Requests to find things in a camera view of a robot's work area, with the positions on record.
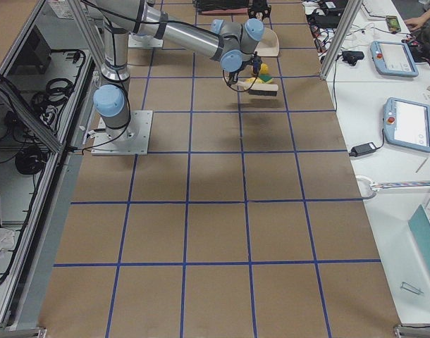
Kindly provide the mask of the person hand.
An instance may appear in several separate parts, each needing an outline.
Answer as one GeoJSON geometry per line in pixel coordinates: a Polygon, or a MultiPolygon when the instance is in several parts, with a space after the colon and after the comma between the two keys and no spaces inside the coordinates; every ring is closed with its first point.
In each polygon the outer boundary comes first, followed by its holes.
{"type": "Polygon", "coordinates": [[[422,16],[416,18],[409,18],[404,20],[405,25],[410,31],[415,31],[424,26],[426,19],[422,16]]]}

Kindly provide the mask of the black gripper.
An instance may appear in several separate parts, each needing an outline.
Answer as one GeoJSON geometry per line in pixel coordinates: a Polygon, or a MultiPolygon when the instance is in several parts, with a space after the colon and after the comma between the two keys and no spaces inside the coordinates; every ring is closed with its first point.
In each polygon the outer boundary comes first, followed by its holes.
{"type": "Polygon", "coordinates": [[[244,69],[246,69],[246,67],[247,67],[247,66],[250,66],[250,65],[252,65],[252,64],[253,64],[253,61],[252,61],[252,60],[243,61],[243,62],[242,62],[242,64],[241,64],[241,66],[240,66],[237,70],[234,70],[233,72],[229,72],[229,76],[228,76],[228,78],[226,79],[226,84],[227,84],[229,87],[232,87],[232,86],[235,84],[235,81],[234,81],[234,80],[237,80],[237,79],[238,79],[239,74],[240,74],[244,69]]]}

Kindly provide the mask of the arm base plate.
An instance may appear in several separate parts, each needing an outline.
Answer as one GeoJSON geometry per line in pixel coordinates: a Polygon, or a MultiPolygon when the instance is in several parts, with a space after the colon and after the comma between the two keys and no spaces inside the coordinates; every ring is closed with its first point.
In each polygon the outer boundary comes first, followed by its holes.
{"type": "Polygon", "coordinates": [[[99,119],[93,147],[95,156],[147,155],[149,137],[152,127],[153,111],[131,111],[130,124],[127,129],[107,129],[102,118],[99,119]]]}
{"type": "Polygon", "coordinates": [[[128,39],[129,49],[161,49],[163,47],[161,39],[154,38],[151,35],[136,35],[131,33],[128,39]]]}

